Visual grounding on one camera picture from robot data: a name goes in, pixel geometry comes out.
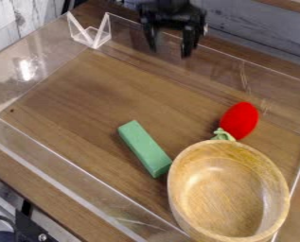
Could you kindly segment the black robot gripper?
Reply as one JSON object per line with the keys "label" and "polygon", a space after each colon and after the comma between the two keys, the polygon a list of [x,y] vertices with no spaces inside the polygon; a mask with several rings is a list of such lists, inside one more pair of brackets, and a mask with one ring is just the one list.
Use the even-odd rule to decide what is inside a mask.
{"label": "black robot gripper", "polygon": [[138,4],[139,20],[150,50],[157,51],[157,35],[162,26],[182,29],[181,58],[191,56],[195,32],[205,33],[206,11],[190,0],[146,0]]}

